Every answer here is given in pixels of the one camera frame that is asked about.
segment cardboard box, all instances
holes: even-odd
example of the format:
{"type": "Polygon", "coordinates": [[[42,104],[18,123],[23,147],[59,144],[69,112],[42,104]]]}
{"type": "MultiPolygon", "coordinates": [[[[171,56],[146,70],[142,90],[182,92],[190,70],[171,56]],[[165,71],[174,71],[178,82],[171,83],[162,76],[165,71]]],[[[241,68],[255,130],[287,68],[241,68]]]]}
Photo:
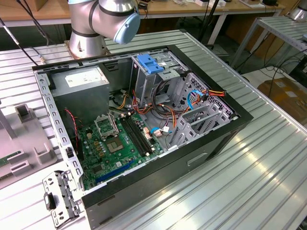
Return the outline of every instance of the cardboard box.
{"type": "MultiPolygon", "coordinates": [[[[271,80],[262,83],[258,89],[269,94],[271,80]]],[[[275,79],[270,99],[302,125],[307,124],[307,93],[288,78],[275,79]]]]}
{"type": "MultiPolygon", "coordinates": [[[[33,12],[39,11],[39,9],[42,8],[47,1],[48,0],[26,0],[31,11],[33,12]]],[[[16,0],[0,0],[0,5],[23,9],[23,7],[16,2],[16,0]]]]}

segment ram slot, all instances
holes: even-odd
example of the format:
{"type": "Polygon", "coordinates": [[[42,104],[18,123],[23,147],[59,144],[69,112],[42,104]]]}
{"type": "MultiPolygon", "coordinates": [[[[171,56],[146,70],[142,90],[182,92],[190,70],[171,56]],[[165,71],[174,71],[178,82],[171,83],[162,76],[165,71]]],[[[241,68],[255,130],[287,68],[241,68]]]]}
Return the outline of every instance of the ram slot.
{"type": "Polygon", "coordinates": [[[136,127],[130,117],[121,120],[121,123],[141,156],[144,157],[146,156],[146,153],[152,152],[152,149],[149,146],[147,140],[136,127]]]}

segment motherboard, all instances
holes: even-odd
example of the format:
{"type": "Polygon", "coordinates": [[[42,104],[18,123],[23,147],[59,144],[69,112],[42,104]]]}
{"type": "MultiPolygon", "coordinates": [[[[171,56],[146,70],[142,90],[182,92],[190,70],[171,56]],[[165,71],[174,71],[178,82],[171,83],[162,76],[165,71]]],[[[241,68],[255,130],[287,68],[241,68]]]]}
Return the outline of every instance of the motherboard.
{"type": "Polygon", "coordinates": [[[82,140],[85,190],[163,153],[138,114],[99,118],[78,130],[82,140]]]}

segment yellow wire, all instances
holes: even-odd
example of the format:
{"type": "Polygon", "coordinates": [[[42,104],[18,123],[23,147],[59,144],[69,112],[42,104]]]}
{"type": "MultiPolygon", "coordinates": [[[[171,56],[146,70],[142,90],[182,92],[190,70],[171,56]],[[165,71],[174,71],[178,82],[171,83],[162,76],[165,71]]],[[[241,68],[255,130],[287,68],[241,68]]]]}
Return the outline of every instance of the yellow wire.
{"type": "Polygon", "coordinates": [[[224,92],[220,92],[220,91],[213,91],[213,90],[209,90],[210,92],[217,92],[217,93],[224,93],[224,92]]]}
{"type": "Polygon", "coordinates": [[[126,95],[124,96],[124,100],[123,100],[123,103],[120,105],[120,107],[117,107],[117,109],[122,109],[124,106],[125,106],[125,103],[126,103],[126,95]]]}

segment wooden table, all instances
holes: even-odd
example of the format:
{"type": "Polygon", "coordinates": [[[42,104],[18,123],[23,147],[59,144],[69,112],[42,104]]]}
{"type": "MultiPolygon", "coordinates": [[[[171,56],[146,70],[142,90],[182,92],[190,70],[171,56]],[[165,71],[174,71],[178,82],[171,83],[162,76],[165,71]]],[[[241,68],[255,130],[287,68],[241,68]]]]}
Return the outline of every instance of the wooden table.
{"type": "MultiPolygon", "coordinates": [[[[227,3],[225,7],[216,8],[214,15],[219,15],[219,19],[208,43],[214,44],[227,15],[273,12],[274,16],[278,16],[283,9],[284,6],[282,5],[278,7],[266,6],[265,8],[253,9],[238,0],[233,0],[227,3]]],[[[147,18],[204,16],[205,12],[206,7],[201,7],[195,3],[180,6],[172,0],[168,0],[167,2],[151,1],[148,3],[147,18]]],[[[33,12],[33,14],[41,24],[71,23],[67,0],[49,0],[38,12],[33,12]]],[[[140,14],[141,18],[145,18],[146,13],[144,10],[140,9],[140,14]]],[[[0,6],[0,17],[8,27],[34,25],[23,9],[0,6]]]]}

